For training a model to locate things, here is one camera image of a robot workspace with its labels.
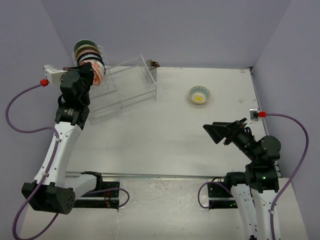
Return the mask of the orange floral bowl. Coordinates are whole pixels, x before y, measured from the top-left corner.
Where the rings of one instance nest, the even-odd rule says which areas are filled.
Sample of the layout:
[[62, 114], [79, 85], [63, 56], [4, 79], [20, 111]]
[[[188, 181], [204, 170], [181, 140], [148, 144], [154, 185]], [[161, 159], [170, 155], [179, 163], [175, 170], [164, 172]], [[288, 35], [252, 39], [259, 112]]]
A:
[[100, 75], [99, 73], [96, 73], [93, 69], [93, 73], [94, 73], [94, 77], [93, 77], [93, 85], [94, 86], [100, 86], [103, 79], [104, 79], [104, 76]]

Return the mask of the yellow teal patterned bowl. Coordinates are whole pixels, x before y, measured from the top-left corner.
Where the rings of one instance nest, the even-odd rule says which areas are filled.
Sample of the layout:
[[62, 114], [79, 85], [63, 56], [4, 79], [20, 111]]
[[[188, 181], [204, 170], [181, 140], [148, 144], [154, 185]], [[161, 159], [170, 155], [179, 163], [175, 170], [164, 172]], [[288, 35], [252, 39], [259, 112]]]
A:
[[189, 90], [188, 95], [192, 103], [203, 105], [210, 99], [211, 92], [205, 86], [196, 85]]

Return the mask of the blue triangle pattern bowl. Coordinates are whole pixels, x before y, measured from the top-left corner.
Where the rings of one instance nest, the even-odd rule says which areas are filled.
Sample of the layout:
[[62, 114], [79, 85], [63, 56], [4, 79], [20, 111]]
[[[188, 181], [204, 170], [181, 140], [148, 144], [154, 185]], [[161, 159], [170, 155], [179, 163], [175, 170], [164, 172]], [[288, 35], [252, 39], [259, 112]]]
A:
[[99, 60], [97, 59], [85, 59], [83, 61], [80, 62], [82, 65], [85, 63], [90, 63], [93, 70], [97, 73], [100, 74], [101, 76], [104, 76], [106, 73], [106, 69], [105, 69], [105, 65], [103, 63], [101, 63]]

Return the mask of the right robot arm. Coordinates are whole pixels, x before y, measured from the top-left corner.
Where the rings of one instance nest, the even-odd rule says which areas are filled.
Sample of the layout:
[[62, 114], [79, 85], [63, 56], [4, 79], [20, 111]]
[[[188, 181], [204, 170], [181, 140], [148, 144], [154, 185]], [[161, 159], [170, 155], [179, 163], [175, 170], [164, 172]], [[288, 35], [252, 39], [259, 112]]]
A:
[[233, 143], [250, 159], [244, 172], [228, 172], [220, 186], [233, 197], [238, 207], [247, 240], [281, 239], [278, 211], [274, 200], [279, 192], [275, 162], [280, 158], [281, 143], [266, 135], [255, 136], [246, 119], [203, 125], [215, 144]]

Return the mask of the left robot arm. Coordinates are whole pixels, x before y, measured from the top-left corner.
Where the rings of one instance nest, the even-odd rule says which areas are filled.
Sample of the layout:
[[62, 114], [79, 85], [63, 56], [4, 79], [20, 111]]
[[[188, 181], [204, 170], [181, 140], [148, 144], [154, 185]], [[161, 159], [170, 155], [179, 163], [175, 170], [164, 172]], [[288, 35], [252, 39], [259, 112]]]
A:
[[103, 193], [104, 184], [98, 172], [84, 171], [69, 185], [65, 183], [73, 148], [90, 112], [89, 91], [93, 83], [94, 70], [90, 63], [64, 68], [51, 144], [41, 169], [21, 190], [35, 211], [67, 215], [78, 198], [87, 193], [94, 197]]

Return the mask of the clear acrylic dish rack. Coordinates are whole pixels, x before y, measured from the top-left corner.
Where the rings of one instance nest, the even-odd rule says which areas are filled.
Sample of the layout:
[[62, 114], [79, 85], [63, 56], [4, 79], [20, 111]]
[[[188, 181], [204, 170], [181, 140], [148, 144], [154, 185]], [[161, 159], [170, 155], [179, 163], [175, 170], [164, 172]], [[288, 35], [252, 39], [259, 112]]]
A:
[[[121, 109], [149, 99], [157, 99], [157, 82], [154, 81], [146, 60], [140, 55], [116, 65], [109, 65], [102, 46], [97, 45], [104, 62], [105, 75], [99, 86], [92, 86], [90, 94], [91, 124], [102, 122]], [[77, 58], [72, 53], [76, 66]]]

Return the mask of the dark navy bowl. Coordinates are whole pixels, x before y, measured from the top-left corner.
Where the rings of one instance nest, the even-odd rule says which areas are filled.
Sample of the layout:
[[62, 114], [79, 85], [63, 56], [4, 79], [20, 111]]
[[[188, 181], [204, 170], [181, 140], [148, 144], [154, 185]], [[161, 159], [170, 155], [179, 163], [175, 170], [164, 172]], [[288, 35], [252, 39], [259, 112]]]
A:
[[103, 59], [100, 55], [98, 54], [83, 54], [81, 56], [79, 56], [76, 60], [77, 62], [77, 65], [79, 66], [81, 62], [83, 61], [89, 61], [89, 60], [95, 60], [95, 61], [98, 61], [100, 62], [102, 65], [105, 65], [104, 62], [103, 62]]

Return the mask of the grey floral bowl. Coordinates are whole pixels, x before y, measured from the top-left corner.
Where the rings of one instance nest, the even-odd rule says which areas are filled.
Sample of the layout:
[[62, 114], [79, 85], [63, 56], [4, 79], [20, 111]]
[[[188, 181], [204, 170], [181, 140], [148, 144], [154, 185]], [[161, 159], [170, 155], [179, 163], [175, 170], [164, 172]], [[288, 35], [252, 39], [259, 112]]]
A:
[[98, 55], [98, 54], [84, 54], [80, 57], [77, 58], [77, 61], [78, 62], [81, 62], [85, 59], [99, 59], [99, 60], [102, 60], [102, 57], [101, 55]]

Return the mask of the pink bowl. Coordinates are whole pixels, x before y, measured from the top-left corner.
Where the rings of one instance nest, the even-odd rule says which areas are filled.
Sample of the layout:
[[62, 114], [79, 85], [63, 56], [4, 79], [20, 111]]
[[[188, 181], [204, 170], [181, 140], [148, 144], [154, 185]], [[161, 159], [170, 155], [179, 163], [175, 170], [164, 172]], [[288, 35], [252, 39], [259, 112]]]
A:
[[101, 55], [100, 51], [98, 49], [95, 49], [95, 48], [93, 48], [93, 49], [90, 49], [90, 48], [84, 49], [84, 48], [82, 48], [82, 49], [79, 49], [74, 55], [75, 55], [76, 58], [79, 58], [80, 56], [82, 56], [84, 54], [96, 54], [96, 55], [99, 55], [99, 56]]

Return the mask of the olive tan bowl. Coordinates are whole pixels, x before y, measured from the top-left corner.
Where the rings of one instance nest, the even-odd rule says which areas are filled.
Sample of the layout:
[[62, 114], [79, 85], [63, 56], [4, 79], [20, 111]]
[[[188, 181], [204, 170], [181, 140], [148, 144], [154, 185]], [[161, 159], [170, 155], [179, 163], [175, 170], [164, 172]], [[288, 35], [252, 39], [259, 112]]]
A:
[[96, 48], [90, 47], [90, 46], [87, 45], [87, 46], [82, 46], [80, 49], [96, 49]]

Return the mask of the dark green bowl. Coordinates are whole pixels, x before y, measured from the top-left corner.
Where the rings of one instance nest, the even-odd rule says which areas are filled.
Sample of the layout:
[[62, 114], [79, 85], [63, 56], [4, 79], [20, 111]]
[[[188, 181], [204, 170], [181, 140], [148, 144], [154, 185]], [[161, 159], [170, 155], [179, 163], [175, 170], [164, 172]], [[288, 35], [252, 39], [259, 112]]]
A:
[[94, 48], [98, 49], [98, 46], [93, 41], [91, 41], [89, 39], [82, 39], [82, 40], [79, 40], [74, 45], [73, 51], [76, 52], [78, 49], [80, 49], [83, 46], [89, 46], [89, 47], [94, 47]]

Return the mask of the white slotted cutlery holder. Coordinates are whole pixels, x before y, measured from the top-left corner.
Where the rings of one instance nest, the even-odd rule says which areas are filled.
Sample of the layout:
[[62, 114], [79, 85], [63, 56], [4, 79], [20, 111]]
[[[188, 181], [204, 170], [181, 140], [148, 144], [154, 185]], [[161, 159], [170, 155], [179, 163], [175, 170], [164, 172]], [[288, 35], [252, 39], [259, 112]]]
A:
[[151, 75], [152, 75], [152, 77], [153, 77], [153, 80], [155, 81], [155, 82], [157, 82], [157, 68], [155, 68], [155, 67], [152, 67], [151, 65], [150, 65], [150, 62], [151, 61], [153, 61], [152, 59], [148, 59], [148, 60], [146, 60], [145, 61], [145, 63], [146, 63], [146, 65], [147, 65], [147, 67], [148, 67], [148, 69], [149, 69], [149, 71], [150, 71], [150, 73], [151, 73]]

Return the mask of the brown object in holder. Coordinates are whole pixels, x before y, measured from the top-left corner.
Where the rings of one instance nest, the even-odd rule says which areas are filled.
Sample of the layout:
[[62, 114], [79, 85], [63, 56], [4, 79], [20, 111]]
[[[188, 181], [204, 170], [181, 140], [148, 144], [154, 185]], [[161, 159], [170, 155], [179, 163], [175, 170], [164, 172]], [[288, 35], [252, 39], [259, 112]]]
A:
[[160, 64], [159, 64], [158, 62], [156, 62], [156, 61], [151, 61], [151, 62], [150, 62], [150, 65], [151, 65], [153, 68], [158, 68], [158, 67], [160, 67]]

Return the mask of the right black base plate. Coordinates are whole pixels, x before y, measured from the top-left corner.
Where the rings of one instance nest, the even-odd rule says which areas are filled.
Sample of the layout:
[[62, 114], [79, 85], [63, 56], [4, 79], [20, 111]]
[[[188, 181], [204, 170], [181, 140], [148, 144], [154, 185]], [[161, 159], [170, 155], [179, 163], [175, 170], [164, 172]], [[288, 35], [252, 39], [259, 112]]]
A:
[[225, 183], [221, 180], [214, 181], [207, 186], [208, 203], [210, 210], [214, 209], [237, 209], [238, 205], [231, 194], [225, 189]]

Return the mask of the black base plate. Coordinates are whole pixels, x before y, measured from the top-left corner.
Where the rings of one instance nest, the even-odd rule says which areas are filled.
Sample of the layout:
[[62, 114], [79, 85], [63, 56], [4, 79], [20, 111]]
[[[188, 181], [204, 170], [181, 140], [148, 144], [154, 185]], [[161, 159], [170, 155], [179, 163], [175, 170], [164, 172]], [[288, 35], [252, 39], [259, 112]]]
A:
[[77, 199], [74, 208], [82, 209], [119, 209], [119, 190], [110, 190], [119, 188], [119, 181], [104, 181], [102, 189], [108, 189], [105, 192], [89, 193]]
[[207, 186], [208, 203], [210, 210], [214, 209], [237, 209], [238, 205], [231, 194], [225, 189], [225, 183], [221, 180], [214, 181]]

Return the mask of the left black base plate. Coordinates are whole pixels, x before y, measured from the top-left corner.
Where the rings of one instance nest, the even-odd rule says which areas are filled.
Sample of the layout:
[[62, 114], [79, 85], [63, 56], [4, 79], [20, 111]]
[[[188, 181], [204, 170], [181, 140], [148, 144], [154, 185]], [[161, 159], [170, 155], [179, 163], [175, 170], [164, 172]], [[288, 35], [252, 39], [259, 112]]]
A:
[[108, 189], [105, 192], [89, 193], [77, 199], [74, 208], [82, 209], [119, 209], [119, 190], [110, 190], [119, 188], [119, 181], [104, 181], [102, 189]]

